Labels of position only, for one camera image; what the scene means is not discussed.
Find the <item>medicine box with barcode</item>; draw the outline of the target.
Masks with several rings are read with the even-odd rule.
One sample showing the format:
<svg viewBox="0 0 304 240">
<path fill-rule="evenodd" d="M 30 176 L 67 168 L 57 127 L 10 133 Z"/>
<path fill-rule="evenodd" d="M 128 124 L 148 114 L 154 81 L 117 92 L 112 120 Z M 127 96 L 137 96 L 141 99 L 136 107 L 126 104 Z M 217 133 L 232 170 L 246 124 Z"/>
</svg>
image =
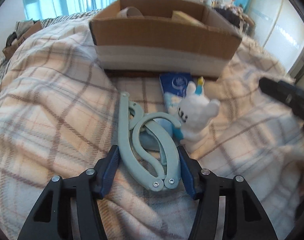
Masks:
<svg viewBox="0 0 304 240">
<path fill-rule="evenodd" d="M 174 10 L 172 13 L 172 20 L 176 22 L 181 22 L 184 24 L 190 24 L 194 26 L 204 27 L 205 25 L 199 20 L 193 18 L 192 16 L 182 12 Z"/>
</svg>

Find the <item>pale green folding hanger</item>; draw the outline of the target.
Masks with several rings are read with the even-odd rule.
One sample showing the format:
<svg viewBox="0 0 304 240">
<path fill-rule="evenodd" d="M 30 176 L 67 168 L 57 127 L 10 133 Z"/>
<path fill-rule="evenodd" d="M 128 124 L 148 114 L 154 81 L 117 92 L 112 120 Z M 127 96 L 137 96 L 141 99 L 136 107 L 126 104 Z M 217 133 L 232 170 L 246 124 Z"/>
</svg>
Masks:
<svg viewBox="0 0 304 240">
<path fill-rule="evenodd" d="M 177 118 L 164 112 L 145 113 L 140 104 L 121 92 L 118 113 L 118 146 L 123 164 L 134 180 L 147 190 L 177 188 L 181 164 L 172 128 Z"/>
</svg>

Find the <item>white plush toy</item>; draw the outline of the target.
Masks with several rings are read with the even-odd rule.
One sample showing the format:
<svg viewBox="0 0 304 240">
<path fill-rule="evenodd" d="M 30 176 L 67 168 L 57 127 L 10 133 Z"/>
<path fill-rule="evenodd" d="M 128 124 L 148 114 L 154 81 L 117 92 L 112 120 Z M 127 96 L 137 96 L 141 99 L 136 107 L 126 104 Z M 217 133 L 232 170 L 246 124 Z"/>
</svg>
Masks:
<svg viewBox="0 0 304 240">
<path fill-rule="evenodd" d="M 189 153 L 205 144 L 208 125 L 220 110 L 219 100 L 205 96 L 204 83 L 203 77 L 199 77 L 197 83 L 188 83 L 186 96 L 179 102 L 175 114 L 181 127 L 173 128 L 173 134 Z"/>
</svg>

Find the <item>white wardrobe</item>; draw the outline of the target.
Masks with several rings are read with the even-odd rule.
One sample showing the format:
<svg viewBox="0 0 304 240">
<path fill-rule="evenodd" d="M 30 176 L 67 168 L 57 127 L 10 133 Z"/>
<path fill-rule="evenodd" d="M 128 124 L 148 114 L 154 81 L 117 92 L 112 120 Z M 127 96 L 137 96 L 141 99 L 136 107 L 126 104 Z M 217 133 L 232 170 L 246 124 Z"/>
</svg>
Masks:
<svg viewBox="0 0 304 240">
<path fill-rule="evenodd" d="M 255 22 L 254 39 L 292 77 L 304 66 L 304 22 L 289 0 L 252 0 L 247 12 Z"/>
</svg>

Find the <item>beige plaid blanket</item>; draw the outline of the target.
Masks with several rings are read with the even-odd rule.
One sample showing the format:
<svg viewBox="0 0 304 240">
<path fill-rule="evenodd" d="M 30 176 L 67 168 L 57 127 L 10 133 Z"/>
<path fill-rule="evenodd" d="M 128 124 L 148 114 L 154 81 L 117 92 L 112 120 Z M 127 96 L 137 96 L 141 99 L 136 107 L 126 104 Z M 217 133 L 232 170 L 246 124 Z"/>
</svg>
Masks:
<svg viewBox="0 0 304 240">
<path fill-rule="evenodd" d="M 191 156 L 218 176 L 242 175 L 284 239 L 299 204 L 304 133 L 289 108 L 262 94 L 262 76 L 289 79 L 244 37 L 219 79 L 205 83 L 221 107 Z M 0 228 L 7 238 L 17 239 L 54 174 L 77 176 L 116 143 L 121 91 L 148 113 L 164 111 L 157 78 L 106 76 L 88 19 L 49 26 L 18 49 L 0 83 Z M 109 239 L 187 239 L 197 208 L 183 185 L 154 193 L 123 165 L 98 205 Z"/>
</svg>

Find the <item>blue tissue pack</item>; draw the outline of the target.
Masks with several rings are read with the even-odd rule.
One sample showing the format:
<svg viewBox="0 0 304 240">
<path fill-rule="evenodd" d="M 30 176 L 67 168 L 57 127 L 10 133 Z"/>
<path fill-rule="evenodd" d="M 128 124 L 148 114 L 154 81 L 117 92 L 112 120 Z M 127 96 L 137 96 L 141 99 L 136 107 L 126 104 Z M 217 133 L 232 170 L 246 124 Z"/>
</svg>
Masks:
<svg viewBox="0 0 304 240">
<path fill-rule="evenodd" d="M 160 75 L 160 84 L 166 111 L 174 115 L 180 101 L 186 96 L 186 89 L 192 76 L 189 73 L 168 72 Z"/>
</svg>

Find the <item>chair with black jacket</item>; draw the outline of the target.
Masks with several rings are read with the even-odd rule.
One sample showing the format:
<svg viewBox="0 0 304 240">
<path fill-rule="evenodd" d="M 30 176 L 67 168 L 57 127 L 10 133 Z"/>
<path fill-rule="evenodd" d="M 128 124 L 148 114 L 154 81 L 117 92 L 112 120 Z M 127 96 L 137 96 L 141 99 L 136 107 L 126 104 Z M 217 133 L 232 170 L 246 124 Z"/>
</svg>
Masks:
<svg viewBox="0 0 304 240">
<path fill-rule="evenodd" d="M 254 36 L 255 22 L 243 12 L 243 7 L 230 4 L 216 6 L 213 9 L 228 20 L 229 23 L 239 28 L 242 33 L 250 37 Z"/>
</svg>

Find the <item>large cardboard box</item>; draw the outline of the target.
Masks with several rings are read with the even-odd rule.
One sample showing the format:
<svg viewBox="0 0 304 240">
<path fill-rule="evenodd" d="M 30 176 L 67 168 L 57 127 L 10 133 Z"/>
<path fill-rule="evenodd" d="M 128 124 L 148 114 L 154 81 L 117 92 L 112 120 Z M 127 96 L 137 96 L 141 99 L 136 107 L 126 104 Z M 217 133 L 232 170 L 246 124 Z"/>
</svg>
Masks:
<svg viewBox="0 0 304 240">
<path fill-rule="evenodd" d="M 144 18 L 116 18 L 126 7 Z M 174 10 L 202 22 L 172 20 Z M 89 28 L 102 67 L 120 72 L 186 72 L 217 78 L 241 44 L 239 31 L 215 10 L 182 0 L 117 0 Z"/>
</svg>

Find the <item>green checked bed sheet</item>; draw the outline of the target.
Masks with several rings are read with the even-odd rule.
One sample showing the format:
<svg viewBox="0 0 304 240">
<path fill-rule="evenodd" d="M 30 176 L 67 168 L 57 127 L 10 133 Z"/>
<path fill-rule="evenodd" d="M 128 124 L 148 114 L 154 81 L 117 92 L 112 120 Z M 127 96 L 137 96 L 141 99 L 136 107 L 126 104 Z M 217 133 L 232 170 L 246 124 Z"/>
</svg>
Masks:
<svg viewBox="0 0 304 240">
<path fill-rule="evenodd" d="M 101 9 L 95 9 L 95 10 L 88 11 L 88 12 L 77 12 L 72 15 L 63 15 L 63 16 L 58 16 L 55 18 L 47 18 L 44 20 L 40 20 L 40 23 L 43 28 L 47 28 L 50 25 L 54 25 L 57 23 L 75 21 L 76 19 L 89 18 L 91 16 L 94 16 L 95 14 L 97 14 L 100 11 L 101 11 Z M 8 71 L 9 71 L 8 60 L 3 56 L 0 60 L 0 84 L 2 83 L 4 76 L 7 74 Z"/>
</svg>

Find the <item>small cardboard box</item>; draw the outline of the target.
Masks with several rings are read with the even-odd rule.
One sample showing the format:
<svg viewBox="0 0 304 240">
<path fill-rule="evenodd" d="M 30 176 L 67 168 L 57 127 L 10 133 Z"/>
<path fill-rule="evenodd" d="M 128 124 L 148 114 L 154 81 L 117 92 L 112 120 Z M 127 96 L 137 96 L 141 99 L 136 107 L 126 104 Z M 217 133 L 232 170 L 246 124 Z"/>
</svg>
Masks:
<svg viewBox="0 0 304 240">
<path fill-rule="evenodd" d="M 40 23 L 40 20 L 17 22 L 15 31 L 8 36 L 5 48 L 3 49 L 5 59 L 8 61 L 27 38 L 40 30 L 42 30 L 42 24 Z"/>
</svg>

